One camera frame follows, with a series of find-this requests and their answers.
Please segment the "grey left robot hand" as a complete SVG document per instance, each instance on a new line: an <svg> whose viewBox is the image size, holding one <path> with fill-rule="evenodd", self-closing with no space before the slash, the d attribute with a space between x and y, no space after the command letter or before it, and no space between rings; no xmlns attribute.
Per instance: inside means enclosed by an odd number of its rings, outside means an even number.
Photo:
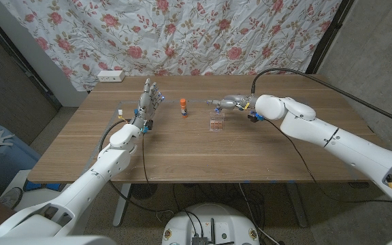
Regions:
<svg viewBox="0 0 392 245"><path fill-rule="evenodd" d="M131 124L139 128L142 133L151 130L155 112L164 99L165 97L158 91L157 83L152 83L150 78L147 78Z"/></svg>

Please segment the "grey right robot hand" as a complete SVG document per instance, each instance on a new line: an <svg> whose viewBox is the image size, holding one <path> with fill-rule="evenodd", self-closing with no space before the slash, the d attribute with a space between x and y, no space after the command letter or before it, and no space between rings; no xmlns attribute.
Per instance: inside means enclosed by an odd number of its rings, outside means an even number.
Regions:
<svg viewBox="0 0 392 245"><path fill-rule="evenodd" d="M216 112L222 110L234 110L237 108L240 111L251 110L255 107L257 97L254 95L227 95L221 100L207 100L208 105L213 105Z"/></svg>

